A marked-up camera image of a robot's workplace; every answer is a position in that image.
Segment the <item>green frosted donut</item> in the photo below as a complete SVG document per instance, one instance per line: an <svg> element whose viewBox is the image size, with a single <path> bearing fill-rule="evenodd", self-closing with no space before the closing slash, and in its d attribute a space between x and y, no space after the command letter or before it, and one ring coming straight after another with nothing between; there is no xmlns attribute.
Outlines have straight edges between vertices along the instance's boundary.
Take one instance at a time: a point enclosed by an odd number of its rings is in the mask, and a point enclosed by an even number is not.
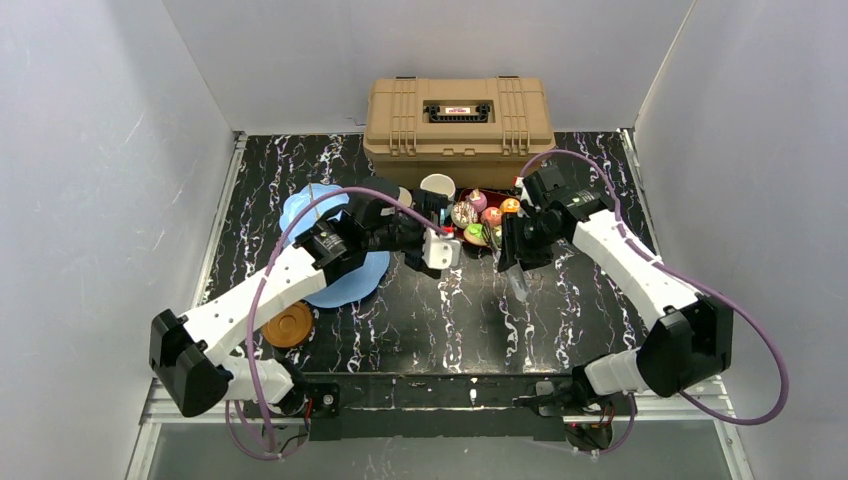
<svg viewBox="0 0 848 480"><path fill-rule="evenodd" d="M484 226L480 223L472 223L463 230L463 237L466 242L479 246L486 247L488 241L484 234Z"/></svg>

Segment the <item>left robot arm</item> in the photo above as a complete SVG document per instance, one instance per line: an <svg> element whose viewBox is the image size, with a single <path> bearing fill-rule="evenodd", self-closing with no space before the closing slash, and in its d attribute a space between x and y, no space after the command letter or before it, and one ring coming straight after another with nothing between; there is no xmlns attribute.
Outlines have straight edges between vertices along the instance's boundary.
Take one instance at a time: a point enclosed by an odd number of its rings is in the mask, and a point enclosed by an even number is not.
<svg viewBox="0 0 848 480"><path fill-rule="evenodd" d="M295 216L292 227L324 210L298 235L285 230L267 266L206 304L154 316L148 363L180 414L196 417L224 400L267 408L303 389L294 368L233 350L251 347L262 326L361 268L372 252L401 252L410 268L432 278L456 265L460 242L445 225L450 204L444 194L417 189L405 205L399 186L382 177L329 191Z"/></svg>

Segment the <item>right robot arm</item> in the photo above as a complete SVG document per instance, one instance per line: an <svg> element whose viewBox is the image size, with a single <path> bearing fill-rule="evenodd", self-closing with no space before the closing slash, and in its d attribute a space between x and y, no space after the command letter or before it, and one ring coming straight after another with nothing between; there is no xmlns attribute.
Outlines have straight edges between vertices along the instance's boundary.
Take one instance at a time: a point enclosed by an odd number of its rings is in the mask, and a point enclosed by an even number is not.
<svg viewBox="0 0 848 480"><path fill-rule="evenodd" d="M732 309L660 270L610 196L576 190L556 166L514 184L520 207L502 220L499 271L545 266L553 245L567 241L612 279L648 331L641 347L574 368L567 398L589 402L645 390L670 397L729 368Z"/></svg>

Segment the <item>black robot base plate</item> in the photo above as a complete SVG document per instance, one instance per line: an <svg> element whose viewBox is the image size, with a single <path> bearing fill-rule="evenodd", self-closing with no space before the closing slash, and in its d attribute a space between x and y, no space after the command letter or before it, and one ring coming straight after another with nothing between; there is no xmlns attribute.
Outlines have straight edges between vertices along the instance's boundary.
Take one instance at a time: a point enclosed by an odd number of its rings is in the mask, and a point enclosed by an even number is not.
<svg viewBox="0 0 848 480"><path fill-rule="evenodd" d="M307 373L285 413L310 407L317 440L525 437L605 449L635 418L632 398L593 398L567 374Z"/></svg>

